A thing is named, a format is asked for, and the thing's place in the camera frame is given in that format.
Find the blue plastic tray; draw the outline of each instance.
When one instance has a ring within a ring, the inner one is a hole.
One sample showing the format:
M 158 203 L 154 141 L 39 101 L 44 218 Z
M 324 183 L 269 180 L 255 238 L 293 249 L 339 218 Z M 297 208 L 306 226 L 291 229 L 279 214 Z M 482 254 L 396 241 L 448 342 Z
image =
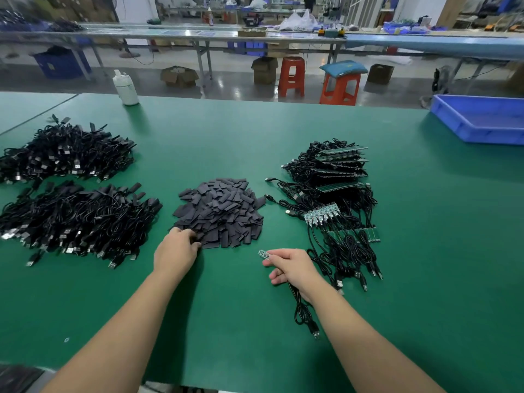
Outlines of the blue plastic tray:
M 524 98 L 435 95 L 431 112 L 464 142 L 524 145 Z

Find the finger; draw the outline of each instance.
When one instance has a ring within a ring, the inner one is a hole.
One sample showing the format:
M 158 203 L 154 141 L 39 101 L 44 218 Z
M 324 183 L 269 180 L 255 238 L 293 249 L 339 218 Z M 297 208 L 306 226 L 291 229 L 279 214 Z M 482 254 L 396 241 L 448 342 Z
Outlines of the finger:
M 277 276 L 280 276 L 282 274 L 282 271 L 279 268 L 273 269 L 273 271 L 269 274 L 269 278 L 272 280 Z
M 295 254 L 297 251 L 300 251 L 296 248 L 281 248 L 281 249 L 271 249 L 267 251 L 270 255 L 277 255 L 284 259 L 291 259 L 292 255 Z
M 276 255 L 269 255 L 269 258 L 266 258 L 262 261 L 262 264 L 264 266 L 275 266 L 276 268 L 279 268 L 280 270 L 285 272 L 285 259 L 282 259 L 279 256 Z
M 191 229 L 184 229 L 182 231 L 182 233 L 186 234 L 188 236 L 188 238 L 190 238 L 190 239 L 197 237 L 197 234 L 194 231 L 192 231 Z
M 271 284 L 278 285 L 278 284 L 282 284 L 283 282 L 287 282 L 287 281 L 288 281 L 287 276 L 285 274 L 281 274 L 280 276 L 277 276 L 274 279 L 272 279 Z

